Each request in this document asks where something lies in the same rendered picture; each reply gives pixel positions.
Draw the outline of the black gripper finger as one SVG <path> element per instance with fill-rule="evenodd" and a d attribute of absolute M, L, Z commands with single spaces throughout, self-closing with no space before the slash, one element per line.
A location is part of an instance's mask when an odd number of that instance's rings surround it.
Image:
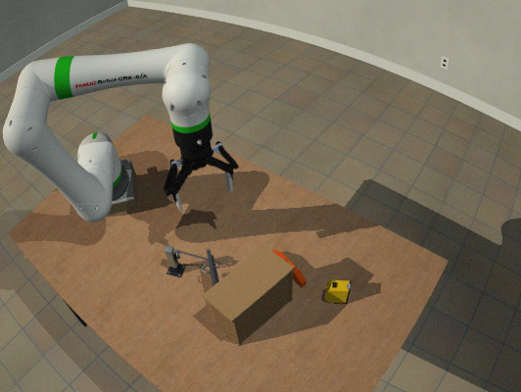
<path fill-rule="evenodd" d="M 193 161 L 192 164 L 190 165 L 189 169 L 182 166 L 179 174 L 177 174 L 177 171 L 179 170 L 180 165 L 182 165 L 181 163 L 182 163 L 182 159 L 177 160 L 177 161 L 175 161 L 174 159 L 170 160 L 170 168 L 169 168 L 169 172 L 168 172 L 168 175 L 166 178 L 166 184 L 164 187 L 166 196 L 169 196 L 170 194 L 172 194 L 174 201 L 177 202 L 176 205 L 179 208 L 180 212 L 182 212 L 183 210 L 181 207 L 178 191 L 181 188 L 181 186 L 183 185 L 187 176 L 190 175 L 191 172 L 193 171 L 193 169 L 196 168 L 198 165 L 196 161 Z"/>
<path fill-rule="evenodd" d="M 233 191 L 233 185 L 232 185 L 232 179 L 233 179 L 232 174 L 234 174 L 233 170 L 238 169 L 239 166 L 237 165 L 235 160 L 226 151 L 224 152 L 224 148 L 219 141 L 217 141 L 215 144 L 216 145 L 211 148 L 213 149 L 214 152 L 221 154 L 221 156 L 229 163 L 229 165 L 215 157 L 212 157 L 211 159 L 204 157 L 204 158 L 202 158 L 202 162 L 225 171 L 226 185 L 231 192 L 231 191 Z"/>

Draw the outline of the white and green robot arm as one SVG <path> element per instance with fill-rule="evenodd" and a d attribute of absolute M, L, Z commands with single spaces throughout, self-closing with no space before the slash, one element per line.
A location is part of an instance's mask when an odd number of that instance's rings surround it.
<path fill-rule="evenodd" d="M 31 62 L 19 76 L 3 127 L 4 143 L 46 177 L 84 220 L 101 221 L 112 201 L 127 190 L 127 170 L 103 132 L 82 140 L 76 161 L 47 124 L 50 102 L 114 87 L 164 83 L 163 100 L 175 144 L 195 150 L 213 137 L 209 67 L 208 52 L 194 43 Z"/>

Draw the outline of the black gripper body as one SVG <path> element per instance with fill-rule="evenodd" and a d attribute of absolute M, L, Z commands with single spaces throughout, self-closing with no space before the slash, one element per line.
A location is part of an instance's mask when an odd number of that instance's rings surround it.
<path fill-rule="evenodd" d="M 210 151 L 210 153 L 209 153 L 209 151 Z M 184 149 L 180 148 L 180 152 L 181 152 L 180 159 L 182 159 L 181 164 L 184 167 L 189 169 L 190 165 L 193 162 L 192 160 L 196 160 L 198 165 L 196 168 L 194 168 L 194 171 L 196 171 L 199 168 L 203 168 L 207 165 L 202 162 L 202 158 L 206 157 L 208 159 L 211 159 L 211 157 L 213 155 L 213 149 L 211 148 L 211 142 L 209 142 L 207 145 L 205 145 L 199 149 L 195 149 L 195 150 L 184 150 Z"/>

